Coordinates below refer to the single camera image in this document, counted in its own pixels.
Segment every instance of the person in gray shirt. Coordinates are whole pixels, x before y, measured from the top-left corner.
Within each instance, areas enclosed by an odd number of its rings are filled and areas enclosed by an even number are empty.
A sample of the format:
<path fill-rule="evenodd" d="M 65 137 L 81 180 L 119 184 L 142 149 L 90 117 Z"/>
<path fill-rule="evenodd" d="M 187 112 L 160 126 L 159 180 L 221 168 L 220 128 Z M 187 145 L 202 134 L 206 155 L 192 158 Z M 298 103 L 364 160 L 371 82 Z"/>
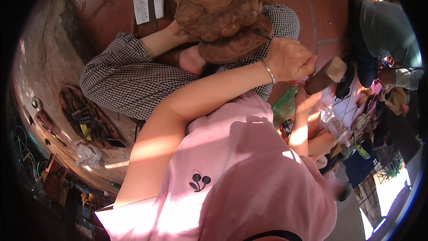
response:
<path fill-rule="evenodd" d="M 415 32 L 404 11 L 389 2 L 348 0 L 360 83 L 369 88 L 377 78 L 377 58 L 392 57 L 393 68 L 379 71 L 385 86 L 418 88 L 423 74 Z"/>

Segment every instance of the pink shirt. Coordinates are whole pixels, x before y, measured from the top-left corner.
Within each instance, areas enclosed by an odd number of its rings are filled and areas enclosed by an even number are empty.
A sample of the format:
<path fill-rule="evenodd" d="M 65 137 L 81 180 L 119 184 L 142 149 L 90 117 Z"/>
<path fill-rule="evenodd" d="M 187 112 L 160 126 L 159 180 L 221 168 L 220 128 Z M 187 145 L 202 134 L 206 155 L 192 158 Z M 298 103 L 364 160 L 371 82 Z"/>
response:
<path fill-rule="evenodd" d="M 96 212 L 111 240 L 242 241 L 273 230 L 328 237 L 337 210 L 326 180 L 272 119 L 270 105 L 250 91 L 193 121 L 157 197 Z"/>

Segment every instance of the plastic water bottle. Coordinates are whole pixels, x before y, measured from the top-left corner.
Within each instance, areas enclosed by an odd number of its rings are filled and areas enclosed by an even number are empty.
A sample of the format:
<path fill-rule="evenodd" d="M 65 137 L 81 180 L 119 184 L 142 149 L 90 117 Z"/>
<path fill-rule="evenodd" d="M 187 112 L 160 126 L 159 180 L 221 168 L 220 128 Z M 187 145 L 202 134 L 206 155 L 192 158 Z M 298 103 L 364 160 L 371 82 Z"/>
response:
<path fill-rule="evenodd" d="M 272 104 L 274 126 L 276 129 L 294 114 L 296 110 L 296 93 L 298 88 L 298 86 L 288 88 L 286 92 Z"/>
<path fill-rule="evenodd" d="M 333 110 L 328 107 L 324 108 L 324 110 L 321 111 L 321 119 L 327 123 L 331 134 L 333 134 L 337 142 L 349 145 L 351 135 L 342 121 L 334 116 Z"/>

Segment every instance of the wood carving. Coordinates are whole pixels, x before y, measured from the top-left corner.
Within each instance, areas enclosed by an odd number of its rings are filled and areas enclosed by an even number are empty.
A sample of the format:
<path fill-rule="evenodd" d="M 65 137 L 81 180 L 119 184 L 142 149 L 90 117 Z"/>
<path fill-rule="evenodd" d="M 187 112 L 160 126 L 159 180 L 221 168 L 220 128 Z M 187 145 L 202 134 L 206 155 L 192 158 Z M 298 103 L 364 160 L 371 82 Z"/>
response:
<path fill-rule="evenodd" d="M 257 28 L 271 36 L 272 24 L 261 14 L 260 0 L 175 1 L 177 23 L 201 40 L 199 52 L 208 62 L 234 62 L 258 51 L 267 41 L 253 33 Z"/>

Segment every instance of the basket of chisels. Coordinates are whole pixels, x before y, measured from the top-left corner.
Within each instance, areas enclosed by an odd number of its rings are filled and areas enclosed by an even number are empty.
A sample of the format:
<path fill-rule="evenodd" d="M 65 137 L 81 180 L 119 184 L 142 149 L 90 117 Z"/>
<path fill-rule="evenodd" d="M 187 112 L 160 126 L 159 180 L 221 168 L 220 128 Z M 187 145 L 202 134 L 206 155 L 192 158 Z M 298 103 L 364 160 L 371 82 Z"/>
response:
<path fill-rule="evenodd" d="M 100 148 L 125 147 L 114 124 L 80 88 L 66 85 L 60 91 L 61 110 L 71 127 L 86 143 Z"/>

